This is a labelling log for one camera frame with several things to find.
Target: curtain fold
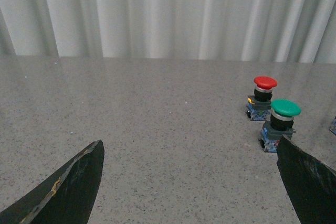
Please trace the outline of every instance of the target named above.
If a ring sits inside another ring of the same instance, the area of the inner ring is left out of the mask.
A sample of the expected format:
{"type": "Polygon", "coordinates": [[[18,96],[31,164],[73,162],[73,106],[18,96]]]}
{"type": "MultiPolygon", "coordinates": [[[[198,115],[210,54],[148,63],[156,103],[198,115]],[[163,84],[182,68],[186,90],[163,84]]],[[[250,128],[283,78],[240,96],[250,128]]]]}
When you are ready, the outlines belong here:
{"type": "Polygon", "coordinates": [[[0,54],[336,63],[336,0],[0,0],[0,54]]]}

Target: speckled granite surface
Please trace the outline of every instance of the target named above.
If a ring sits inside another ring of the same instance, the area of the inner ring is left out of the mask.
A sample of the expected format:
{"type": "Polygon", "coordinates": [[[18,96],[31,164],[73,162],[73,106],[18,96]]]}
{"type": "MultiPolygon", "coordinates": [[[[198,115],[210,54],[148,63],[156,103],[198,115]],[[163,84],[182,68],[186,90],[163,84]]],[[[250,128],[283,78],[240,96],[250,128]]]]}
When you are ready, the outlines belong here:
{"type": "Polygon", "coordinates": [[[102,139],[89,223],[299,223],[245,115],[257,75],[301,106],[292,140],[335,169],[336,65],[1,56],[0,210],[102,139]]]}

